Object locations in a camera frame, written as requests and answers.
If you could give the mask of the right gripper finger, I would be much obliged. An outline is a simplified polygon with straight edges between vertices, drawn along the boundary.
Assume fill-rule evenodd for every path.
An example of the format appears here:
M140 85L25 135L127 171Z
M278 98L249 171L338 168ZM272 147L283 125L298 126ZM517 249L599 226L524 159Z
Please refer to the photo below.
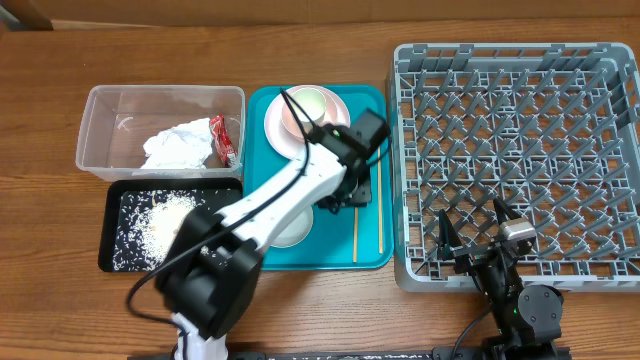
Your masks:
M454 229L444 209L438 213L439 240L438 247L441 256L453 256L454 248L462 245L457 231Z
M515 220L521 218L521 215L513 210L502 198L496 197L493 199L493 206L495 209L497 222L499 225L506 221Z

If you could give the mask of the grey bowl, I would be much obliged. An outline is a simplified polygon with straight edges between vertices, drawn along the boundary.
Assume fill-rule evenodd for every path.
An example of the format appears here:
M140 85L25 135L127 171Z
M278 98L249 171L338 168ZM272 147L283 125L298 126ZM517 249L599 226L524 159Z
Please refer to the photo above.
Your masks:
M310 233L313 222L313 208L308 206L285 227L285 229L274 239L271 246L275 248L288 248L297 245Z

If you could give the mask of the red sauce packet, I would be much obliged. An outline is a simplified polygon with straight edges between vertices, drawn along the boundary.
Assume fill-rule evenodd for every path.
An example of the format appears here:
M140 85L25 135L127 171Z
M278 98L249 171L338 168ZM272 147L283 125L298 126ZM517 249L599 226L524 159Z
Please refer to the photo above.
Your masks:
M237 163L237 152L227 131L224 116L218 115L211 118L209 120L209 130L219 159L228 168L235 166Z

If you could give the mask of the white napkin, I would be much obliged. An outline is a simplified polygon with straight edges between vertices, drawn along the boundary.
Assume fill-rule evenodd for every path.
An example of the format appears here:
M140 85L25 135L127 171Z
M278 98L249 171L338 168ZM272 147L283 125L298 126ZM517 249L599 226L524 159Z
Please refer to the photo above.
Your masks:
M201 118L162 130L143 145L142 169L205 169L213 137L209 118Z

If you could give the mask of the white rice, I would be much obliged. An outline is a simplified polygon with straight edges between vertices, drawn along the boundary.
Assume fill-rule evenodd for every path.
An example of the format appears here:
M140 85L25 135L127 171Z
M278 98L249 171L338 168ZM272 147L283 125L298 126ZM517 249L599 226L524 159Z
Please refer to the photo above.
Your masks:
M111 270L145 272L160 265L185 217L202 207L216 208L236 199L235 189L140 190L120 196Z

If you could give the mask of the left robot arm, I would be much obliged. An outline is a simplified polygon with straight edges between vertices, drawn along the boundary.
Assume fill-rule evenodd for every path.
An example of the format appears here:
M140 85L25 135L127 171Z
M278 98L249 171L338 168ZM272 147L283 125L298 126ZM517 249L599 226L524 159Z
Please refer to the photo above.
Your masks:
M314 128L297 157L258 189L183 220L155 280L179 329L176 359L224 359L225 336L249 307L265 253L305 209L345 206L390 126L367 110L355 124Z

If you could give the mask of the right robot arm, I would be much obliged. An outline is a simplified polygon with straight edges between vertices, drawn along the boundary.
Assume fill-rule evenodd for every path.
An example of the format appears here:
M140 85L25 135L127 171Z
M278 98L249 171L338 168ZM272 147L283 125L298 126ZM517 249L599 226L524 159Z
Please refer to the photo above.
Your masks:
M488 308L459 335L452 347L433 350L435 359L566 360L568 348L554 341L562 336L560 321L564 297L549 285L525 285L517 262L532 250L534 226L504 200L493 200L499 225L488 244L464 245L444 210L438 213L438 256L454 260L457 274L467 273L484 294ZM465 337L487 315L494 317L499 334L477 347L464 347Z

